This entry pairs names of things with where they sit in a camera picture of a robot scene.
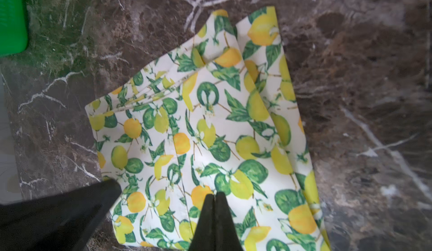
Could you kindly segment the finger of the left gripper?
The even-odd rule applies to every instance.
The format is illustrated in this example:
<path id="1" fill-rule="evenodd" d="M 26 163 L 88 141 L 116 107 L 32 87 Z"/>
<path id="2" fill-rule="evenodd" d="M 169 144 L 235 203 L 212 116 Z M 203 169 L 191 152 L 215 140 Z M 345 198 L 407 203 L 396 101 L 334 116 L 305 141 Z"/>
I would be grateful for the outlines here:
<path id="1" fill-rule="evenodd" d="M 1 206 L 1 250 L 82 251 L 122 193 L 115 180 Z"/>

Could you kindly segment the green yellow patterned skirt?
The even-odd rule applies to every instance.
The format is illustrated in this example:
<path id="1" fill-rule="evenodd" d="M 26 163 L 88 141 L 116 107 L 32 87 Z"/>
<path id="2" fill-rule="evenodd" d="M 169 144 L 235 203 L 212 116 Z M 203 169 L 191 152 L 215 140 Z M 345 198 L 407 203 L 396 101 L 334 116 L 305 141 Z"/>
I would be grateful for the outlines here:
<path id="1" fill-rule="evenodd" d="M 245 251 L 328 251 L 275 7 L 190 40 L 86 106 L 121 245 L 186 250 L 205 197 L 226 195 Z"/>

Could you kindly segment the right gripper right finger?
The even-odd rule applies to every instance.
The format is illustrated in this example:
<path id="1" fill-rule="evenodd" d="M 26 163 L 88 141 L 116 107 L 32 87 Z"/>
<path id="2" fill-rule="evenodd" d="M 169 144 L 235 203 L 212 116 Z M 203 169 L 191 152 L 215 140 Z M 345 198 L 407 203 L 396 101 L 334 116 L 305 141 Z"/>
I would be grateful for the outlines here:
<path id="1" fill-rule="evenodd" d="M 243 251 L 225 193 L 215 198 L 216 251 Z"/>

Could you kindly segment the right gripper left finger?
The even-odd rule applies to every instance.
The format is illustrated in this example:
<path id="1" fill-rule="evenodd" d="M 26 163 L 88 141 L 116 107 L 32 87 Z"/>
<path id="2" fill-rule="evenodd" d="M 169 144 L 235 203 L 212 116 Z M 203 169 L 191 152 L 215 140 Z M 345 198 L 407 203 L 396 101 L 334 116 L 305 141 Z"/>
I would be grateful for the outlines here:
<path id="1" fill-rule="evenodd" d="M 214 251 L 216 249 L 214 203 L 214 195 L 206 195 L 189 251 Z"/>

